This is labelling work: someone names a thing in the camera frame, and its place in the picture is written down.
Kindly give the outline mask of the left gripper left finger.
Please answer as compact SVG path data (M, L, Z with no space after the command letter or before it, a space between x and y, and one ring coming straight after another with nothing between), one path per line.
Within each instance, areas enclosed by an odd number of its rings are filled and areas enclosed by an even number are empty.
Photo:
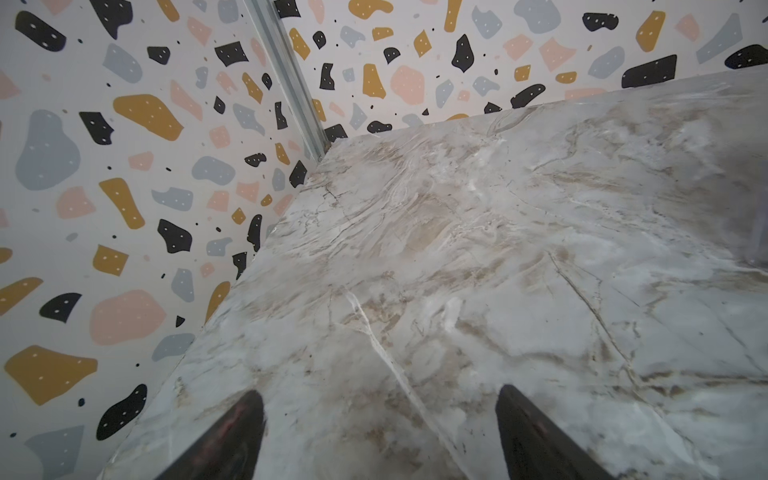
M156 479L250 480L265 430L262 396L249 390Z

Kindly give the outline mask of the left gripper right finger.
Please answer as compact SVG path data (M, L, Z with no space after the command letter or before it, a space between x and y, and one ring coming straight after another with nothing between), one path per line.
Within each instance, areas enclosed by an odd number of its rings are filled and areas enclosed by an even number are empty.
M511 479L613 479L516 387L502 386L495 414Z

